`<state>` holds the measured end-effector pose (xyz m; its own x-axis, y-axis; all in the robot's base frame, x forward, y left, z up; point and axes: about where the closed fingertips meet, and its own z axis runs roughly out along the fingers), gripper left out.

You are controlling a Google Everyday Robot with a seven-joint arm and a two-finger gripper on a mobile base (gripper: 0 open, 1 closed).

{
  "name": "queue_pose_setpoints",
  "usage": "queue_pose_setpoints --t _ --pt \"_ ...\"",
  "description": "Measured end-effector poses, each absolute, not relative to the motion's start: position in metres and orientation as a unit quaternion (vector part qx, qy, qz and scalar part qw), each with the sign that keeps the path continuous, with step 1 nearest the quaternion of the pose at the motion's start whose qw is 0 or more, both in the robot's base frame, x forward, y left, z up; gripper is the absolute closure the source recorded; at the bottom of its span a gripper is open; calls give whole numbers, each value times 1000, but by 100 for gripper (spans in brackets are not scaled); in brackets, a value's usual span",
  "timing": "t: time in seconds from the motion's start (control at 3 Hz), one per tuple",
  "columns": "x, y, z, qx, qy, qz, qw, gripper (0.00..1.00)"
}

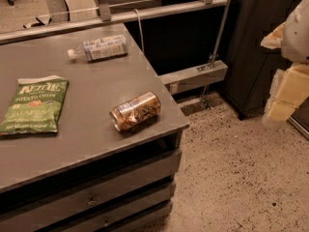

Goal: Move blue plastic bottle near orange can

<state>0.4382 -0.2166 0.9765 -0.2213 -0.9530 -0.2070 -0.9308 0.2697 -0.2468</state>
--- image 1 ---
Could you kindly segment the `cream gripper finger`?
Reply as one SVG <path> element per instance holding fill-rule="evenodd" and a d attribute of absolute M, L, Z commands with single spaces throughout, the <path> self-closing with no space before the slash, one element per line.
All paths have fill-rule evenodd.
<path fill-rule="evenodd" d="M 268 49 L 280 48 L 284 26 L 285 23 L 281 23 L 271 33 L 265 36 L 261 41 L 261 46 Z"/>
<path fill-rule="evenodd" d="M 287 70 L 278 69 L 273 76 L 266 119 L 287 121 L 309 97 L 309 65 L 293 63 Z"/>

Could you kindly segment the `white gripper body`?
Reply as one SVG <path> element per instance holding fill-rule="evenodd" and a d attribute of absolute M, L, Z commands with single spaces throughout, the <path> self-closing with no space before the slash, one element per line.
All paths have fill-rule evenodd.
<path fill-rule="evenodd" d="M 309 63 L 309 0 L 301 0 L 285 21 L 282 56 L 295 63 Z"/>

